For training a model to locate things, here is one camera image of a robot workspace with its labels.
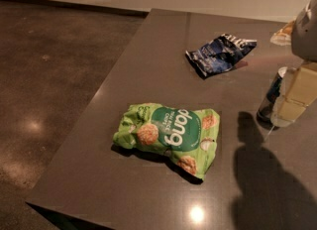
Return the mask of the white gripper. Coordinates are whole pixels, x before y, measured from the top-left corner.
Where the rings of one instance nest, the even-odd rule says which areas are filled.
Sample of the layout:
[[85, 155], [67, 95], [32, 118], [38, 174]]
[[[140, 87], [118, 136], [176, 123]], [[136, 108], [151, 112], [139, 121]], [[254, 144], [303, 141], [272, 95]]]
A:
[[291, 33], [292, 52], [305, 61], [288, 68], [273, 105], [270, 122], [276, 127], [293, 124], [317, 99], [317, 0], [310, 0], [298, 14]]

